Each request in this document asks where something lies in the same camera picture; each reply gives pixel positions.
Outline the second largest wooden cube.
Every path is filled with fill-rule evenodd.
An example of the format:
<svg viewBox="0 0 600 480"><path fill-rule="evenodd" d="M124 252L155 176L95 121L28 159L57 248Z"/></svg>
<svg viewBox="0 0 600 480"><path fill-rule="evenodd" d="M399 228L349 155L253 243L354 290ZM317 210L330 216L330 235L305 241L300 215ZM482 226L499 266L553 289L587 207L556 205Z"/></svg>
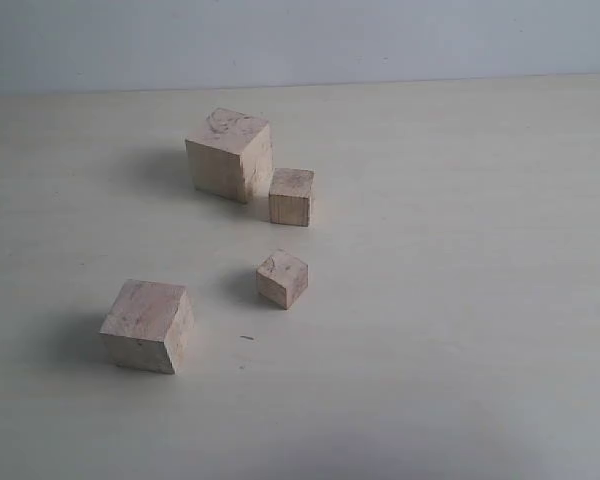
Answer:
<svg viewBox="0 0 600 480"><path fill-rule="evenodd" d="M129 279L99 335L115 365L174 375L193 325L192 301L185 286Z"/></svg>

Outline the smallest wooden cube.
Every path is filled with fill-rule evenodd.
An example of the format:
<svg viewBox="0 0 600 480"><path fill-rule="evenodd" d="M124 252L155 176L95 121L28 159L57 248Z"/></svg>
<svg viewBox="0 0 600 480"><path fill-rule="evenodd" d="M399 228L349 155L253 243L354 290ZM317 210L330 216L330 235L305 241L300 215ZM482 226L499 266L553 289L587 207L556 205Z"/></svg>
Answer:
<svg viewBox="0 0 600 480"><path fill-rule="evenodd" d="M258 293L288 310L308 287L308 264L278 249L256 269Z"/></svg>

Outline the third largest wooden cube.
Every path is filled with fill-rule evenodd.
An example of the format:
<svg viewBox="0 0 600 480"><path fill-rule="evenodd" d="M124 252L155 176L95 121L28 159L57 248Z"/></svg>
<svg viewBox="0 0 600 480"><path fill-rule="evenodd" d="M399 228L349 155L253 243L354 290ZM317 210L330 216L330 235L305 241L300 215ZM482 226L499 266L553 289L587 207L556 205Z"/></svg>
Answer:
<svg viewBox="0 0 600 480"><path fill-rule="evenodd" d="M313 170L274 169L268 196L271 223L301 227L310 225L314 175Z"/></svg>

